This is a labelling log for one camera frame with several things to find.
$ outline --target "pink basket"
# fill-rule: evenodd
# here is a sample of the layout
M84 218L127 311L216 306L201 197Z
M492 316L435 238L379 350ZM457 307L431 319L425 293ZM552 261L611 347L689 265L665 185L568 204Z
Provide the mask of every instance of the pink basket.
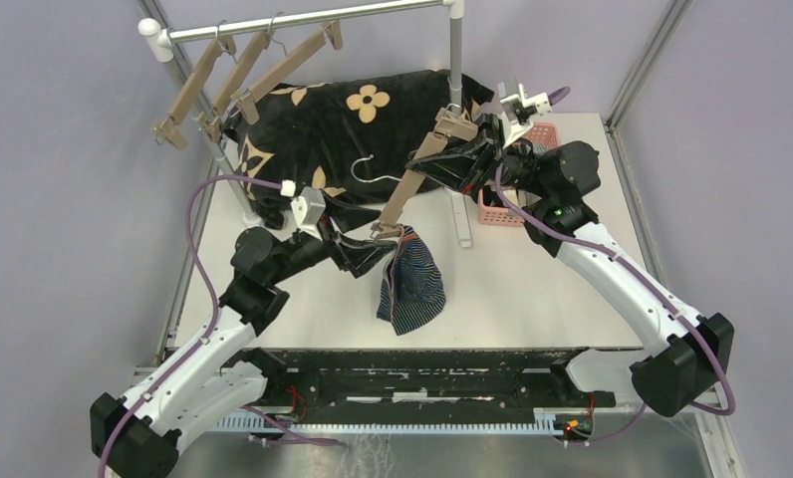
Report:
M558 147L561 138L558 137L558 129L554 124L538 122L523 134L523 137L534 143L541 143L549 149ZM488 207L484 205L482 191L478 191L478 222L497 226L519 226L523 223L523 218L508 212L504 207Z

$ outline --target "cloth item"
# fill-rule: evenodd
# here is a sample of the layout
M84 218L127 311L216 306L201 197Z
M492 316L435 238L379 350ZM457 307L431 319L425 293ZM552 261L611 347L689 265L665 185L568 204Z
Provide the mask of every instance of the cloth item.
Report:
M385 265L376 317L394 326L398 336L431 322L446 305L440 270L431 252L410 226Z
M489 90L463 77L464 114L493 99ZM447 71L422 71L352 82L280 85L256 104L259 121L248 124L233 110L223 132L238 143L236 172L280 182L297 181L350 204L386 202L396 181L363 183L383 175L401 177L412 150L434 127L437 111L449 103ZM247 185L256 213L268 228L283 227L289 198ZM425 181L420 191L438 187Z

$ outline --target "white cable clip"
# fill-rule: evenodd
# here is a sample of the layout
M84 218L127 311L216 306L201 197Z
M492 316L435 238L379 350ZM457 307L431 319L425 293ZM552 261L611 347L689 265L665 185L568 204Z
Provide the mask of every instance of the white cable clip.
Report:
M684 317L685 319L689 320L689 317L687 317L686 309L684 308L676 308L676 309L678 309L678 312L672 315L673 319L677 320L677 318L679 317Z
M282 189L280 189L279 193L285 197L294 197L294 193L297 192L297 183L290 180L285 179L282 181Z

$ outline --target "gray wall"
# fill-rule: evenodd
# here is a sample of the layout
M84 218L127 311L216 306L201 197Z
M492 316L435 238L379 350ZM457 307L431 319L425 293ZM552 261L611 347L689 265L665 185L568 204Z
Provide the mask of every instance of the gray wall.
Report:
M793 476L793 1L695 2L622 138L668 282L736 325L750 476Z
M517 77L532 93L570 85L562 112L606 115L667 0L466 0L464 72L495 90ZM179 29L305 13L376 0L161 0ZM313 26L281 30L276 39L293 48ZM442 7L342 23L344 50L322 51L290 83L356 80L449 65L448 14ZM239 37L243 48L247 36ZM206 42L186 47L199 58ZM251 79L282 58L278 45L259 59ZM207 86L216 91L232 61L223 58Z
M0 2L0 478L93 476L89 406L150 357L181 265L208 153L150 138L176 88L140 18Z

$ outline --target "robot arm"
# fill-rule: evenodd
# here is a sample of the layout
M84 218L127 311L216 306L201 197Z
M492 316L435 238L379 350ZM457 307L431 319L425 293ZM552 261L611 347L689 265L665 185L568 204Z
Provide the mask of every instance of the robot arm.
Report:
M267 376L284 364L255 349L240 354L277 318L289 294L280 282L326 259L354 277L368 273L397 244L357 241L343 232L373 222L379 211L345 204L305 187L292 201L298 231L280 241L267 229L238 237L232 282L220 296L218 321L207 321L150 376L119 399L104 393L91 408L92 449L101 457L116 425L107 464L120 476L167 476L179 455L230 412L260 399ZM206 336L208 327L211 334ZM225 367L221 376L216 372ZM164 377L164 384L153 388Z
M628 355L628 368L615 375L629 385L614 383L616 388L609 391L633 386L654 411L674 416L724 376L733 326L721 314L707 318L678 299L626 255L599 223L583 199L601 184L599 153L589 144L573 141L539 154L519 140L533 126L534 117L551 105L546 94L528 98L522 86L514 90L511 85L500 86L503 114L480 118L474 141L410 161L406 167L474 197L491 179L497 187L539 196L522 210L500 194L506 206L526 219L531 240L599 291L644 346L643 356ZM577 359L567 368L573 382L584 391L604 386L604 380L595 385L580 373Z

